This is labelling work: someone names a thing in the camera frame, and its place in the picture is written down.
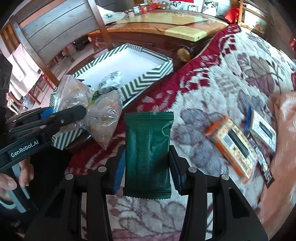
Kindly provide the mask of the clear bag of nuts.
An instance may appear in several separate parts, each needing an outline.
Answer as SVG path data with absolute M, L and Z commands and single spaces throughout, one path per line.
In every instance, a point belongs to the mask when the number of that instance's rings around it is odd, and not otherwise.
M 118 90 L 102 94 L 88 104 L 85 129 L 106 150 L 116 130 L 123 109 L 123 95 Z

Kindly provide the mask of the orange cracker pack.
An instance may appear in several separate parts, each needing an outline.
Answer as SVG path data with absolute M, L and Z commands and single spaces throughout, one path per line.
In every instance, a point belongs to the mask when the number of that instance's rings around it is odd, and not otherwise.
M 255 172 L 258 156 L 241 129 L 223 115 L 208 127 L 205 136 L 232 165 L 241 182 L 246 184 Z

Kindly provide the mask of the long black snack bar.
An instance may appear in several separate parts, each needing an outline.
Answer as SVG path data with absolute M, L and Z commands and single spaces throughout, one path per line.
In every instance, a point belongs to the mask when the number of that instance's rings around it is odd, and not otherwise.
M 258 156 L 257 166 L 259 167 L 260 172 L 264 178 L 266 187 L 269 188 L 274 181 L 274 177 L 269 165 L 253 135 L 250 132 L 247 132 L 246 137 Z

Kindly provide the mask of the dark green snack packet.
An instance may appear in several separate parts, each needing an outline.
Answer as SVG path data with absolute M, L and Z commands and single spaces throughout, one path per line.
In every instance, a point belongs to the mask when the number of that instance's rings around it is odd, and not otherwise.
M 169 147 L 174 113 L 125 114 L 125 186 L 123 195 L 169 199 Z

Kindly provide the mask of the pink satin quilt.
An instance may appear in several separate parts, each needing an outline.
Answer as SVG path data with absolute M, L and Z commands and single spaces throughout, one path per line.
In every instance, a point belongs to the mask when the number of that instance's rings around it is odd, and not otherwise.
M 271 239 L 295 206 L 295 92 L 282 94 L 274 104 L 277 122 L 276 152 L 271 161 L 274 182 L 264 188 L 259 220 Z

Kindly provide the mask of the small silver snack packet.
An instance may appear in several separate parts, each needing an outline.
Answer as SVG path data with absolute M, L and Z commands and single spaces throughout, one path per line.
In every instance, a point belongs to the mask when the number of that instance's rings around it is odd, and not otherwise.
M 121 72 L 114 71 L 104 78 L 102 78 L 99 87 L 100 88 L 107 88 L 107 87 L 117 87 L 121 83 Z

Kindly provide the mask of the green striped white box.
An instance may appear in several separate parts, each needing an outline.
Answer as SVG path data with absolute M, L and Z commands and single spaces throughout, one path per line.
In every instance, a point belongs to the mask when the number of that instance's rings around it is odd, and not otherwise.
M 99 84 L 102 78 L 114 71 L 121 72 L 120 85 L 117 87 L 100 88 Z M 72 76 L 95 90 L 92 101 L 96 97 L 109 93 L 112 90 L 120 91 L 123 95 L 124 109 L 144 90 L 169 75 L 172 71 L 173 61 L 170 57 L 126 43 L 91 61 Z M 51 106 L 54 105 L 55 93 L 56 91 L 51 95 Z M 84 130 L 86 130 L 85 118 L 78 129 L 64 133 L 57 132 L 53 135 L 53 146 L 63 150 L 79 137 Z

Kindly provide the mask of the wooden chair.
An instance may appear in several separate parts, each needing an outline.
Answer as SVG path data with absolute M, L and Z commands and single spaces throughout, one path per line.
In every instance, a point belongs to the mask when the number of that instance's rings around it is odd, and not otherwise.
M 100 30 L 107 49 L 114 48 L 95 1 L 30 1 L 1 29 L 12 52 L 22 44 L 43 73 L 59 85 L 48 64 L 75 40 Z

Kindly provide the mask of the blue cracker pack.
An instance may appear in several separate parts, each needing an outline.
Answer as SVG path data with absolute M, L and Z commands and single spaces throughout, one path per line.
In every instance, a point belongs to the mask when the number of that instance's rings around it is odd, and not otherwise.
M 276 131 L 271 125 L 251 106 L 248 108 L 246 116 L 245 130 L 267 150 L 274 154 L 276 151 Z

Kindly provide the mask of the red floral fleece blanket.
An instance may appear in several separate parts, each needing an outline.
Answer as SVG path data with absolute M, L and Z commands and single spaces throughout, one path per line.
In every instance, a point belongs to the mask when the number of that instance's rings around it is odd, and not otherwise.
M 223 115 L 243 128 L 249 106 L 276 128 L 274 104 L 282 94 L 295 91 L 295 70 L 284 56 L 257 35 L 229 25 L 199 56 L 137 101 L 131 111 L 173 111 L 171 144 L 178 154 L 207 175 L 228 174 L 258 214 L 266 187 L 260 171 L 247 184 L 241 183 L 204 132 Z M 88 174 L 124 143 L 125 124 L 121 121 L 107 150 L 95 141 L 82 145 L 67 171 Z M 171 199 L 166 200 L 125 197 L 121 188 L 116 196 L 107 197 L 107 204 L 114 240 L 178 240 L 187 196 L 179 196 L 173 185 Z

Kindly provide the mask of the wooden glass-top table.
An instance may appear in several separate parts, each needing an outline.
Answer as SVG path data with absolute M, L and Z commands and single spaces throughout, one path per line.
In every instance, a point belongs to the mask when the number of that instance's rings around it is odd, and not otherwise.
M 165 30 L 187 26 L 207 32 L 197 42 L 165 36 Z M 130 43 L 166 55 L 179 69 L 196 57 L 227 23 L 213 16 L 192 11 L 154 10 L 124 18 L 106 29 L 115 46 Z

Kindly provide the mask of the yellow pad on table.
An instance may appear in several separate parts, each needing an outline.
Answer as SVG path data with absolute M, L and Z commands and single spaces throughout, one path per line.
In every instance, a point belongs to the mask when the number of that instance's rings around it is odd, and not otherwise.
M 207 32 L 187 26 L 177 26 L 165 30 L 165 36 L 197 42 L 198 40 L 207 37 Z

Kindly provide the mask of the framed photo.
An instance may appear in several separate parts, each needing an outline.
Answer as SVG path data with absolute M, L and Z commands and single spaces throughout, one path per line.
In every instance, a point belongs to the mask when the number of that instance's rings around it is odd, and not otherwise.
M 216 16 L 218 9 L 218 2 L 213 0 L 204 0 L 201 13 L 210 16 Z

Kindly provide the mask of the red bag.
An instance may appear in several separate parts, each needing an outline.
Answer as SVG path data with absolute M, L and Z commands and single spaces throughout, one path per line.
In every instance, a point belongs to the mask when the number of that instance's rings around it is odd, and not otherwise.
M 229 23 L 234 24 L 238 21 L 238 16 L 239 16 L 239 8 L 234 6 L 227 12 L 224 18 Z

